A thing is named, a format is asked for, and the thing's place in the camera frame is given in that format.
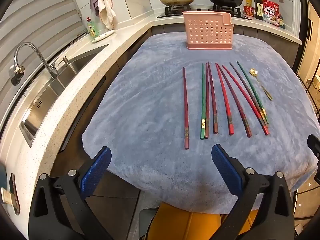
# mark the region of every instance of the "chrome faucet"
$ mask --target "chrome faucet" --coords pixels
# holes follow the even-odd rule
[[[38,57],[40,58],[41,62],[45,66],[45,68],[49,71],[52,78],[54,78],[54,79],[57,78],[58,71],[57,71],[57,68],[55,67],[55,64],[52,63],[52,64],[48,65],[48,63],[46,62],[46,60],[42,56],[41,52],[39,51],[38,47],[36,45],[34,45],[33,43],[26,41],[26,42],[21,42],[17,46],[16,51],[14,53],[13,65],[9,69],[9,75],[11,78],[12,85],[14,85],[14,86],[18,85],[20,83],[21,78],[24,75],[25,68],[23,66],[20,66],[18,63],[18,52],[24,46],[32,48],[36,52]]]

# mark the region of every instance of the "basket base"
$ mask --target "basket base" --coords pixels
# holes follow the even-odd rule
[[[216,50],[228,50],[232,49],[232,44],[189,44],[188,49],[216,49]]]

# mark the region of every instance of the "cabinet handle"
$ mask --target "cabinet handle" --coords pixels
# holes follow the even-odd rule
[[[308,19],[308,34],[307,34],[307,39],[311,41],[311,36],[312,36],[312,28],[313,28],[313,21]]]

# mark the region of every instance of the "sink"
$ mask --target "sink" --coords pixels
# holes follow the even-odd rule
[[[33,102],[23,114],[20,130],[31,147],[34,137],[42,124],[47,112],[59,95],[64,91],[73,78],[107,45],[90,50],[69,60],[69,65],[64,64],[58,71],[56,79],[50,78]]]

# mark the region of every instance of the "pink plastic basket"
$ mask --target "pink plastic basket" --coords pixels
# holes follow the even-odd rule
[[[188,49],[232,49],[233,24],[230,13],[182,12]]]

